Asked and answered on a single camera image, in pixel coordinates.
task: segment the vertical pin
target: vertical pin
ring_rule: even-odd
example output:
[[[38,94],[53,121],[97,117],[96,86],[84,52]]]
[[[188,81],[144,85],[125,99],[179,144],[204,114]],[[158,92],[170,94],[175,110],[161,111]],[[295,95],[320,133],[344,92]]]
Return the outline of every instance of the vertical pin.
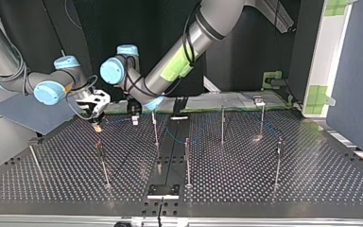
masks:
[[[187,188],[191,188],[193,185],[191,184],[190,179],[190,139],[185,139],[185,161],[187,163]]]
[[[222,106],[222,113],[221,113],[221,116],[222,116],[222,138],[221,138],[221,143],[222,145],[225,143],[225,108]]]
[[[101,140],[98,140],[98,142],[95,145],[95,148],[96,148],[96,156],[98,157],[99,162],[102,164],[102,169],[104,171],[106,186],[111,187],[111,183],[109,182],[107,168],[105,165],[105,152],[104,152]]]
[[[43,177],[43,170],[41,169],[40,162],[38,161],[38,158],[37,158],[37,155],[36,155],[36,153],[35,153],[35,150],[34,150],[34,148],[32,147],[32,145],[30,145],[30,146],[28,146],[28,147],[29,147],[29,148],[30,148],[30,150],[31,150],[31,154],[32,154],[32,157],[33,157],[33,159],[34,159],[34,162],[35,162],[35,164],[37,165],[37,168],[39,169],[41,176]]]
[[[262,113],[261,113],[261,122],[264,122],[264,116],[265,116],[265,103],[262,106]]]
[[[282,136],[279,137],[276,151],[278,154],[278,165],[276,166],[275,191],[279,187],[279,172],[280,172],[282,157],[285,152],[285,140]]]
[[[154,131],[155,131],[155,146],[159,146],[158,142],[158,129],[157,129],[157,121],[155,118],[155,112],[152,112],[152,124],[154,125]]]

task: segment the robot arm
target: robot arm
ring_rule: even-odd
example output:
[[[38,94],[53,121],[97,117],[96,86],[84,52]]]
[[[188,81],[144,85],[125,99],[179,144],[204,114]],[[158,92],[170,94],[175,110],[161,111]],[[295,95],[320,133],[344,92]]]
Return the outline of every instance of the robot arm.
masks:
[[[244,4],[245,0],[203,0],[187,35],[177,40],[146,78],[130,67],[128,57],[138,56],[137,48],[132,45],[119,46],[117,55],[102,64],[101,77],[110,84],[119,84],[146,108],[155,110],[164,99],[162,93],[192,70],[191,59],[198,58],[211,44],[230,33]]]
[[[75,57],[59,58],[54,65],[56,71],[50,75],[29,72],[21,53],[0,29],[0,88],[25,95],[33,94],[45,105],[55,105],[67,99],[71,93],[78,106],[89,115],[84,119],[99,131],[110,96],[92,89]]]

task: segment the perforated metal table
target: perforated metal table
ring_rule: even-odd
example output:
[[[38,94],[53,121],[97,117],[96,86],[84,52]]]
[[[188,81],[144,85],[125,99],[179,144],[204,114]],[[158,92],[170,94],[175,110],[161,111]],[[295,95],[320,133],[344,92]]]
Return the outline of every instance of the perforated metal table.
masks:
[[[262,124],[258,112],[226,112],[223,146],[220,113],[191,113],[179,122],[157,118],[159,149],[150,115],[138,127],[125,116],[108,117],[100,138],[111,188],[95,156],[97,135],[81,120],[36,148],[41,171],[28,149],[8,160],[0,167],[0,218],[363,220],[363,161],[298,112],[269,111]],[[285,155],[275,187],[279,136]],[[185,187],[186,137],[191,188]],[[179,185],[179,199],[149,200],[152,184]]]

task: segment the gray cable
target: gray cable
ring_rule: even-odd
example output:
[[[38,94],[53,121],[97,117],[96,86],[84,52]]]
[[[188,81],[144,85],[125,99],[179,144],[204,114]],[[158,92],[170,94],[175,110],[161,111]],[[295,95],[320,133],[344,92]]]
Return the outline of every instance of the gray cable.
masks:
[[[82,30],[82,27],[79,26],[73,19],[72,17],[70,16],[69,14],[69,11],[67,10],[67,0],[64,0],[64,10],[66,11],[66,15],[67,15],[67,18],[69,18],[69,20],[73,23],[73,25],[75,25],[76,27],[78,27],[79,29]]]

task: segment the yellow-green tape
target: yellow-green tape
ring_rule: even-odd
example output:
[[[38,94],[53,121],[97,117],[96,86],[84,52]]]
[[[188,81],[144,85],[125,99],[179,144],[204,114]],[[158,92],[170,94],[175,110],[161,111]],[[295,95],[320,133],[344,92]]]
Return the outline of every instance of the yellow-green tape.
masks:
[[[344,15],[348,0],[327,0],[324,16],[341,16]]]
[[[326,104],[327,86],[311,85],[306,100],[306,114],[322,114],[323,106]]]
[[[188,55],[191,55],[190,47],[187,46]],[[169,82],[175,81],[178,77],[184,78],[188,73],[193,69],[190,66],[190,62],[185,57],[184,49],[181,48],[178,52],[173,56],[172,60],[166,66],[164,71],[161,74],[161,77]]]

